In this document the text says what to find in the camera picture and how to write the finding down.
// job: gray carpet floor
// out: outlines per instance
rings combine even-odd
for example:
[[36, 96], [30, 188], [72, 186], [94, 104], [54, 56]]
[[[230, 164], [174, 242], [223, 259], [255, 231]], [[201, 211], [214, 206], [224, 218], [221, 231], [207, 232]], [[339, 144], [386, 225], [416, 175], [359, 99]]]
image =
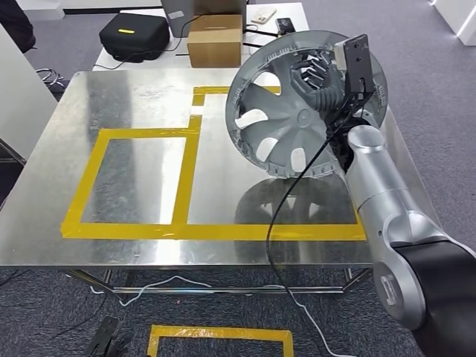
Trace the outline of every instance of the gray carpet floor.
[[[277, 0], [263, 1], [278, 2]], [[385, 69], [390, 105], [427, 186], [443, 226], [476, 248], [476, 48], [462, 45], [427, 0], [303, 0], [310, 28], [352, 36], [367, 33]], [[71, 78], [91, 70], [100, 53], [98, 32], [112, 15], [66, 16], [35, 23], [35, 68], [51, 67]], [[2, 271], [5, 278], [10, 271]], [[139, 271], [136, 286], [170, 277]], [[125, 273], [115, 279], [124, 281]], [[286, 281], [303, 285], [342, 279], [339, 271], [293, 269]], [[266, 269], [189, 271], [212, 285], [275, 283]], [[286, 296], [144, 296], [122, 308], [108, 298], [100, 313], [78, 329], [51, 339], [88, 317], [102, 303], [86, 286], [55, 271], [30, 271], [0, 288], [0, 356], [83, 356], [106, 315], [133, 334], [125, 356], [145, 356], [151, 324], [290, 329], [296, 356], [318, 356]], [[419, 356], [411, 336], [385, 314], [371, 281], [345, 297], [301, 296], [336, 353]], [[164, 339], [158, 356], [278, 356], [278, 346], [249, 341]]]

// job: yellow tape rectangle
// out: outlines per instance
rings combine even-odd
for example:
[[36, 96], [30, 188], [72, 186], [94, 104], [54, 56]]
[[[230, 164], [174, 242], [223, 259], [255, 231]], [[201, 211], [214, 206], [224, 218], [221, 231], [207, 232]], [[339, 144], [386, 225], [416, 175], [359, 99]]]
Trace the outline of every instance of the yellow tape rectangle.
[[232, 327], [187, 327], [152, 325], [147, 356], [158, 357], [161, 337], [229, 338], [240, 340], [278, 341], [283, 343], [283, 357], [293, 357], [293, 334], [280, 329], [238, 329]]
[[[278, 93], [280, 87], [266, 87]], [[229, 87], [195, 87], [193, 106], [203, 106], [206, 94], [226, 94]], [[188, 128], [101, 129], [82, 178], [61, 225], [64, 238], [76, 239], [192, 239], [264, 241], [268, 225], [189, 225], [189, 207], [198, 150], [201, 115], [190, 115]], [[186, 147], [170, 225], [81, 222], [96, 176], [111, 139], [186, 138]], [[365, 240], [357, 213], [352, 225], [275, 225], [271, 238], [281, 241]]]

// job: laptop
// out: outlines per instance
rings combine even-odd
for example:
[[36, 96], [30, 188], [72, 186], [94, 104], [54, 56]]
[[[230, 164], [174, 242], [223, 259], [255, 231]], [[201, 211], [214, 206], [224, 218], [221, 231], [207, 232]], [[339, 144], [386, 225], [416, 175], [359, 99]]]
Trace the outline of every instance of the laptop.
[[175, 38], [187, 37], [190, 24], [187, 21], [195, 15], [237, 15], [243, 16], [243, 30], [247, 28], [247, 0], [161, 0], [167, 21]]

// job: stainless steel table surface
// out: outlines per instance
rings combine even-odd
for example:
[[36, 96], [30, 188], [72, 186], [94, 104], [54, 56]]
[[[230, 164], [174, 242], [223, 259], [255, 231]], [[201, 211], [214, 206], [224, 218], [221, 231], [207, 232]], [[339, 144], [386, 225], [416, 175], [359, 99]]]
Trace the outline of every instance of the stainless steel table surface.
[[[235, 69], [151, 69], [76, 74], [0, 211], [0, 265], [194, 267], [266, 265], [263, 242], [65, 239], [61, 222], [101, 128], [187, 127], [195, 86], [229, 86]], [[226, 124], [226, 95], [207, 96], [189, 223], [267, 224], [285, 183], [243, 158]], [[417, 202], [438, 222], [391, 111], [389, 151]], [[82, 222], [170, 223], [184, 138], [112, 141]], [[311, 213], [312, 207], [317, 213]], [[338, 175], [303, 181], [281, 222], [355, 221]], [[285, 265], [370, 266], [367, 243], [273, 242]]]

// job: silver robotic arm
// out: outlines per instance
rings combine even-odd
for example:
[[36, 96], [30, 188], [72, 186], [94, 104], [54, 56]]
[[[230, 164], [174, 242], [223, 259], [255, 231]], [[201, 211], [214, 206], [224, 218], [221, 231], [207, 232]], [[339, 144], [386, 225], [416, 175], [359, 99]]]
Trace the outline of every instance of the silver robotic arm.
[[345, 182], [382, 304], [426, 356], [476, 356], [476, 256], [425, 215], [372, 126], [348, 135]]
[[[293, 86], [326, 122], [365, 230], [382, 304], [411, 330], [426, 356], [476, 356], [476, 254], [419, 209], [382, 133], [354, 116], [374, 91], [367, 37], [341, 42], [334, 52], [345, 86], [331, 78], [325, 90], [342, 91], [347, 107], [321, 111], [315, 100], [324, 97], [321, 89]], [[332, 66], [326, 75], [335, 75]]]

